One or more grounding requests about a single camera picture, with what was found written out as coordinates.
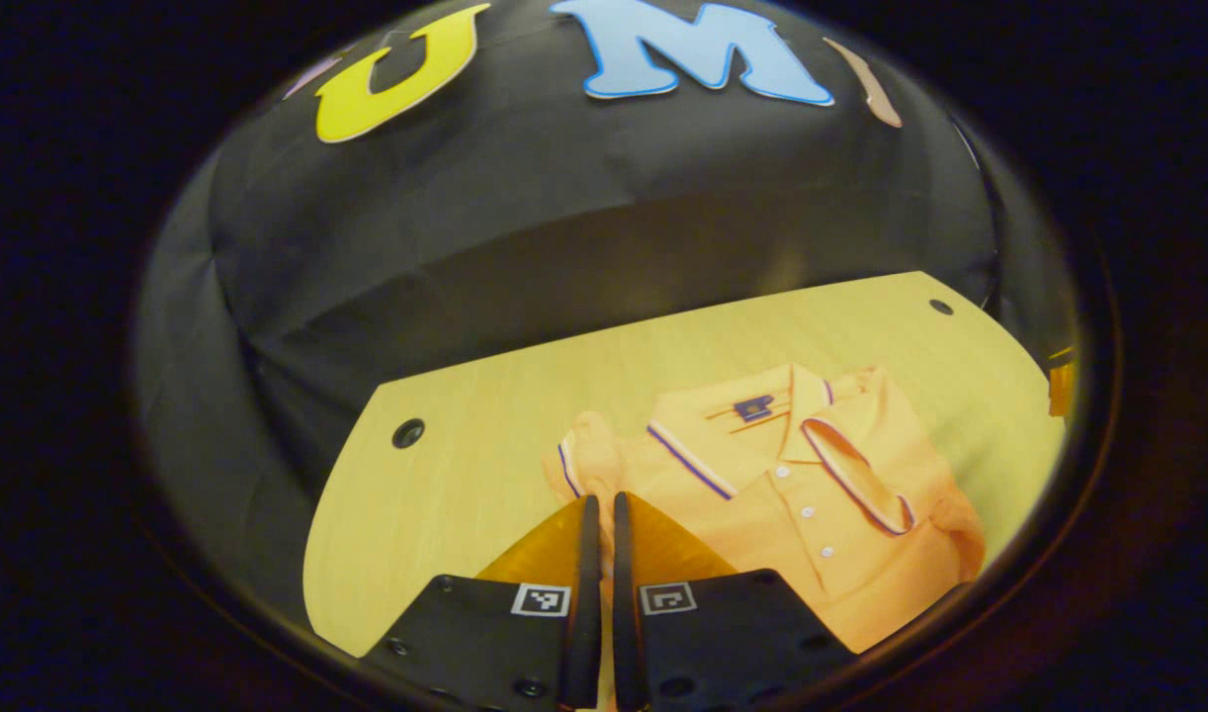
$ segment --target blue letter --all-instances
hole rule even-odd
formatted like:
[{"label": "blue letter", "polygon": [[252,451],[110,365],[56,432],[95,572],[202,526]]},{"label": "blue letter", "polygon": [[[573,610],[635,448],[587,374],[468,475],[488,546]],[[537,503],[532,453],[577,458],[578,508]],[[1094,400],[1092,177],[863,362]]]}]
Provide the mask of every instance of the blue letter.
[{"label": "blue letter", "polygon": [[726,86],[738,51],[748,64],[741,81],[756,93],[820,106],[834,103],[776,34],[776,23],[741,8],[702,5],[693,23],[640,0],[563,0],[551,12],[571,13],[586,30],[599,64],[599,73],[586,80],[586,94],[597,99],[662,94],[679,86],[674,73],[654,66],[647,45],[709,89]]}]

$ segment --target shirt logo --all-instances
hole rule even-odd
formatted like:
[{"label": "shirt logo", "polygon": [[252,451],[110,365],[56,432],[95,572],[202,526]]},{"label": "shirt logo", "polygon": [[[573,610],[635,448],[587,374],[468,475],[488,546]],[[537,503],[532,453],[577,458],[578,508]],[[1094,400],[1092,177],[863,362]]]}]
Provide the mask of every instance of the shirt logo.
[{"label": "shirt logo", "polygon": [[776,23],[761,15],[709,2],[689,23],[640,0],[564,0],[551,12],[571,13],[586,30],[599,73],[585,87],[597,99],[664,94],[679,86],[679,76],[652,63],[646,45],[709,89],[726,86],[739,52],[749,66],[741,85],[754,93],[819,106],[834,103],[776,34]]},{"label": "shirt logo", "polygon": [[696,600],[691,596],[691,586],[686,581],[640,585],[639,602],[644,604],[645,617],[660,617],[662,613],[695,612],[696,609]]},{"label": "shirt logo", "polygon": [[517,617],[568,617],[569,594],[573,594],[573,587],[568,585],[522,584],[512,613]]},{"label": "shirt logo", "polygon": [[753,423],[754,421],[767,418],[771,416],[771,401],[776,400],[771,395],[760,395],[757,398],[750,398],[749,400],[741,400],[734,405],[736,415],[741,416],[745,423]]}]

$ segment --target orange polo shirt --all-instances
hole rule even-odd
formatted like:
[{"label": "orange polo shirt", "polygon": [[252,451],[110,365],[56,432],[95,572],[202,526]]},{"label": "orange polo shirt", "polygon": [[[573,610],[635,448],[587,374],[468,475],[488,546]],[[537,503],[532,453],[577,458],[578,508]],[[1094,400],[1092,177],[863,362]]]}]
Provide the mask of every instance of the orange polo shirt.
[{"label": "orange polo shirt", "polygon": [[544,459],[564,502],[599,497],[612,580],[612,497],[634,492],[737,571],[774,568],[854,653],[970,580],[981,522],[883,367],[836,380],[797,365],[657,398],[616,438],[586,411]]}]

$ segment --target wooden table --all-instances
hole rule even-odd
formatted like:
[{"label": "wooden table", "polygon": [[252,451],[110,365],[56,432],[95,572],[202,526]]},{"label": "wooden table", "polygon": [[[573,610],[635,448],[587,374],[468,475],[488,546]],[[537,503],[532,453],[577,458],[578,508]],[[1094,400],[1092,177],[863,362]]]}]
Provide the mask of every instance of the wooden table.
[{"label": "wooden table", "polygon": [[[952,307],[943,314],[930,306]],[[923,272],[722,303],[492,355],[377,388],[306,549],[314,631],[361,656],[437,573],[474,577],[558,509],[541,474],[574,416],[643,433],[658,393],[796,361],[884,365],[987,527],[988,563],[1051,477],[1064,423],[1047,380],[974,303]],[[399,450],[402,422],[426,424]]]}]

